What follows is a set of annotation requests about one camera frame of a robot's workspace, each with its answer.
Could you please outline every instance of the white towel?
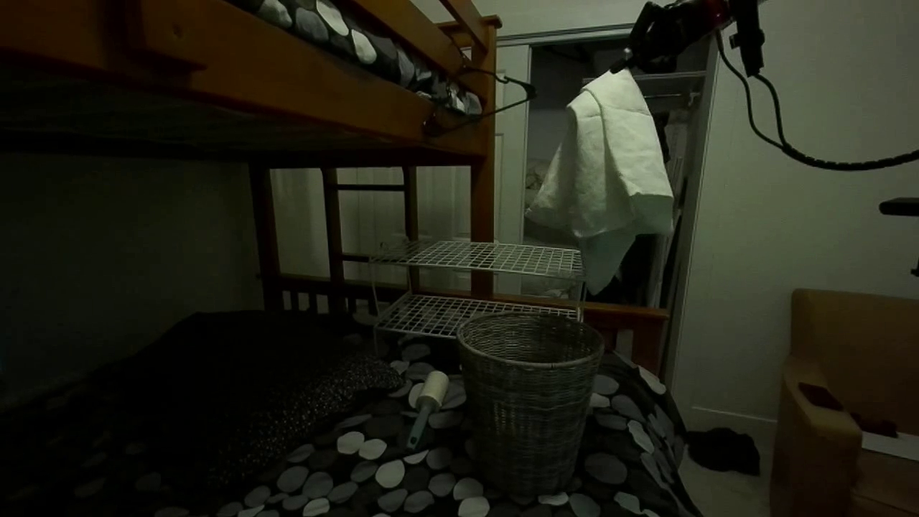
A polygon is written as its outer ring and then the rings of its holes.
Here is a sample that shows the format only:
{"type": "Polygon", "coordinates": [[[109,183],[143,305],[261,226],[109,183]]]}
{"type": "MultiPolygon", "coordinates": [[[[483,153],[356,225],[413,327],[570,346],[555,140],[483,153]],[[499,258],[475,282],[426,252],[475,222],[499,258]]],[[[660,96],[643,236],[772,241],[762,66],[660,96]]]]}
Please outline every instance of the white towel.
{"type": "Polygon", "coordinates": [[[654,117],[633,73],[606,73],[570,104],[567,139],[528,219],[581,241],[591,292],[617,275],[636,236],[672,234],[654,117]]]}

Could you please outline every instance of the wooden bunk bed frame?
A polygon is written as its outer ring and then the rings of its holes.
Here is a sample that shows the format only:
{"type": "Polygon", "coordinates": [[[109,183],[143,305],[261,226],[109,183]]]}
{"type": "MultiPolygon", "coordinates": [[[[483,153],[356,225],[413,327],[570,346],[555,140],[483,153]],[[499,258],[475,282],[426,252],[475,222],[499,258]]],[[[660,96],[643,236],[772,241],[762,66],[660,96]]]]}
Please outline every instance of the wooden bunk bed frame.
{"type": "MultiPolygon", "coordinates": [[[[479,18],[472,0],[443,0],[453,15],[443,25],[410,0],[341,7],[494,110],[496,18],[479,18]]],[[[371,300],[346,278],[346,262],[364,255],[341,251],[341,191],[403,191],[406,229],[416,236],[416,168],[472,168],[472,239],[494,239],[494,117],[465,124],[228,0],[0,0],[0,12],[0,150],[247,163],[267,311],[301,311],[301,295],[328,295],[333,311],[371,300]],[[336,182],[336,168],[394,163],[403,186],[336,182]],[[330,278],[281,272],[275,168],[321,169],[330,278]]],[[[663,371],[663,311],[584,313],[606,333],[633,330],[636,361],[663,371]]]]}

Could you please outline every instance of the wicker basket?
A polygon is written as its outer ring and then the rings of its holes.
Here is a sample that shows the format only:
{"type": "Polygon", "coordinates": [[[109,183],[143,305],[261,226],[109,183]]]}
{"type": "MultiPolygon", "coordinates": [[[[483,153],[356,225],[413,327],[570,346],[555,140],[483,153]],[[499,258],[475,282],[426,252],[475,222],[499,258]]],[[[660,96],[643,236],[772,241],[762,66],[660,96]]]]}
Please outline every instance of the wicker basket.
{"type": "Polygon", "coordinates": [[[600,336],[564,315],[504,313],[460,327],[475,462],[514,498],[570,489],[600,369],[600,336]]]}

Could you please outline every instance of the mattress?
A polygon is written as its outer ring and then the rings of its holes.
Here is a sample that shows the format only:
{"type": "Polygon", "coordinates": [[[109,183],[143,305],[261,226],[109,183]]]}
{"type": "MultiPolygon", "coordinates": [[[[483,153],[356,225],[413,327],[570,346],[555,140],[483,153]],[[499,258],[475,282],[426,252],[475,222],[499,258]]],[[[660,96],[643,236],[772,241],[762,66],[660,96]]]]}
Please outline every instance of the mattress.
{"type": "Polygon", "coordinates": [[[0,419],[0,514],[697,514],[679,478],[685,422],[653,373],[610,359],[573,489],[509,501],[476,479],[453,359],[448,341],[399,341],[387,361],[403,389],[225,492],[178,489],[159,472],[149,422],[120,410],[123,390],[97,376],[74,382],[0,419]],[[407,396],[432,369],[452,371],[452,390],[423,450],[407,450],[407,396]]]}
{"type": "Polygon", "coordinates": [[[436,79],[397,40],[359,25],[333,0],[229,0],[234,7],[258,15],[264,24],[295,34],[301,43],[328,48],[354,66],[363,66],[379,79],[387,79],[433,104],[460,112],[479,116],[483,104],[475,91],[436,79]]]}

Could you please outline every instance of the pillow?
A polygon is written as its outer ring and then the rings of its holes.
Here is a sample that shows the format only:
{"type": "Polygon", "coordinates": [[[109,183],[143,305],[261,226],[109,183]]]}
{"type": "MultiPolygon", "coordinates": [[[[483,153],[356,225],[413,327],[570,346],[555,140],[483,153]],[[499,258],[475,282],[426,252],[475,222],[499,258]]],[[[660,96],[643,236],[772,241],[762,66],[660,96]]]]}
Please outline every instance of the pillow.
{"type": "Polygon", "coordinates": [[[399,389],[346,324],[304,313],[198,313],[129,369],[129,402],[178,485],[225,489],[281,459],[315,427],[399,389]]]}

